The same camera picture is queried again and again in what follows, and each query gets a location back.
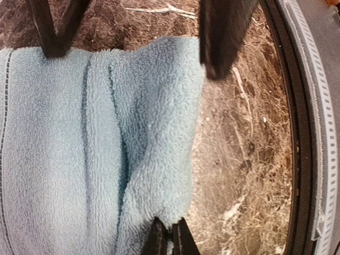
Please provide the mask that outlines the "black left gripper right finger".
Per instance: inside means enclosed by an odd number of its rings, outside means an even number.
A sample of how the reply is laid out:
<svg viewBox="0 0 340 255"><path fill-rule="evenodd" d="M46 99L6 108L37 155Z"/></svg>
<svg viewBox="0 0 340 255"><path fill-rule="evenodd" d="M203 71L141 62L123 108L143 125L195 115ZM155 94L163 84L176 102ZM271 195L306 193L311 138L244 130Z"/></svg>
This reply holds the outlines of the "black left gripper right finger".
<svg viewBox="0 0 340 255"><path fill-rule="evenodd" d="M173 224L173 255L200 255L184 218Z"/></svg>

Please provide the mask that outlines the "large light blue towel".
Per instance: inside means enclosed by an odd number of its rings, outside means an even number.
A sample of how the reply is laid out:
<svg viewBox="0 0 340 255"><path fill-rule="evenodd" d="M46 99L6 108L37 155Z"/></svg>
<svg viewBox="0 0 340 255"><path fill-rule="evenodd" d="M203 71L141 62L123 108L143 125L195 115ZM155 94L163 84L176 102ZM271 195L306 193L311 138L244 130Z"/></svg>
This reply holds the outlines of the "large light blue towel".
<svg viewBox="0 0 340 255"><path fill-rule="evenodd" d="M140 254L192 196L195 37L137 50L1 50L1 254Z"/></svg>

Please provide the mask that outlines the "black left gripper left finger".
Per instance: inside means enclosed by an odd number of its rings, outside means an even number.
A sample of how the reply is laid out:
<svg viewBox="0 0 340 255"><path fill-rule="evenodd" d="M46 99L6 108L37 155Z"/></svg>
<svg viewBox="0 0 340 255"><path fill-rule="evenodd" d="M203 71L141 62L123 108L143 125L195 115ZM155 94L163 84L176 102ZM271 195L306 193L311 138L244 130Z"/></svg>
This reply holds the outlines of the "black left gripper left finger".
<svg viewBox="0 0 340 255"><path fill-rule="evenodd" d="M148 237L143 245L141 255L166 255L168 231L163 222L155 217Z"/></svg>

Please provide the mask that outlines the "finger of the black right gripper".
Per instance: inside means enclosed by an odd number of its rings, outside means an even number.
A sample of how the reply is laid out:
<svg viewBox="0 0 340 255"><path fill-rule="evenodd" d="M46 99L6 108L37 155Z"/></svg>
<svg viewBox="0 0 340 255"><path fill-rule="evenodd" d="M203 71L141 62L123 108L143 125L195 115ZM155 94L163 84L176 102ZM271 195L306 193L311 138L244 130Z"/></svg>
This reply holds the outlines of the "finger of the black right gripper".
<svg viewBox="0 0 340 255"><path fill-rule="evenodd" d="M223 80L237 58L258 0L201 0L200 63L209 80Z"/></svg>
<svg viewBox="0 0 340 255"><path fill-rule="evenodd" d="M27 1L46 58L67 54L89 5L89 0Z"/></svg>

